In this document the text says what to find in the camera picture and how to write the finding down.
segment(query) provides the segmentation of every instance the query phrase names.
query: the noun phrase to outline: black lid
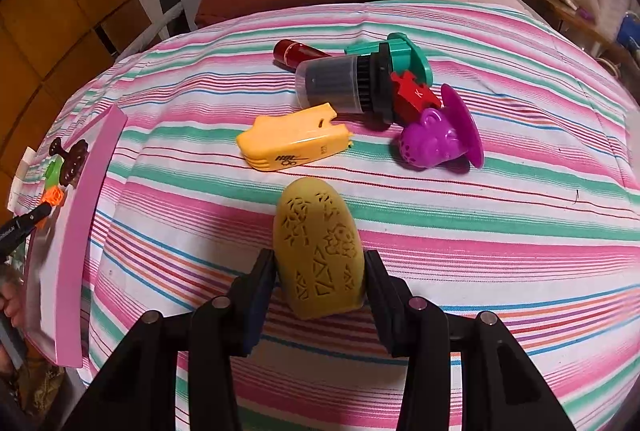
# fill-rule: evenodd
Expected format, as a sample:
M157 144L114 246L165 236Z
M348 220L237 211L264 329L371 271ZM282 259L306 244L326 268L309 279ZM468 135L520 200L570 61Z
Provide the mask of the black lid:
M368 56L358 56L356 60L356 83L358 97L363 112L372 111L385 124L394 123L394 86L389 43L380 43L377 52Z

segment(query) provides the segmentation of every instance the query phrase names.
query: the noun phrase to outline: green plastic object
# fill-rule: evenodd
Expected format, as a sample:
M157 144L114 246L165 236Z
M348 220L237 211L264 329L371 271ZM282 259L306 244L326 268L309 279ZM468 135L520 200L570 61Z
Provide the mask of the green plastic object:
M400 32L393 32L386 37L386 42L391 50L391 61L394 71L402 74L409 70L415 75L417 84L426 84L431 88L433 84L433 72L427 62L427 58L418 46L414 45L411 39ZM363 56L378 51L380 41L372 43L357 43L344 49L347 55Z
M49 162L47 170L44 172L45 191L48 191L50 188L58 185L58 182L60 181L60 170L62 169L63 163L64 160L58 155L55 155L51 162Z

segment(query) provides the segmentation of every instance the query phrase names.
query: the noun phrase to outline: purple toy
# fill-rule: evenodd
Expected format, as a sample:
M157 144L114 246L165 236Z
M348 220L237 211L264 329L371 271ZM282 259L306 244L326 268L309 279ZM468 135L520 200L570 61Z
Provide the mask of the purple toy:
M482 141L474 119L448 84L440 88L442 109L428 107L402 130L400 154L412 166L430 169L466 154L474 167L484 164Z

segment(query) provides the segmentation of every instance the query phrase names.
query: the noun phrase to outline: red tube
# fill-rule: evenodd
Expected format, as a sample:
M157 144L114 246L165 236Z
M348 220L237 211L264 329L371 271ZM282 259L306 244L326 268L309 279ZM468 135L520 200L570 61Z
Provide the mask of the red tube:
M331 56L311 46L292 41L291 39L278 41L273 47L273 58L293 70L295 70L302 61L321 59L324 57Z

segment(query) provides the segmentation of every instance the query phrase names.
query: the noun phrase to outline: striped fabric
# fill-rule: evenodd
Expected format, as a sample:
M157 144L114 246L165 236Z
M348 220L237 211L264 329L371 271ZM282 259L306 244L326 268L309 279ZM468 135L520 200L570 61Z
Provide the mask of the striped fabric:
M276 40L334 54L405 32L476 119L482 170L398 163L400 128L347 120L353 148L278 173L247 166L235 137L296 110ZM20 201L34 205L45 149L118 104L129 116L84 267L87 382L147 309L174 315L225 292L271 246L282 190L303 175L344 197L367 248L445 310L499 314L580 430L600 429L640 371L640 191L625 111L636 106L587 55L504 8L446 2L316 6L254 14L126 59L76 93ZM451 426L461 423L452 357ZM394 428L406 361L379 344L367 307L298 321L276 290L260 344L233 361L246 429ZM188 429L180 357L177 428Z

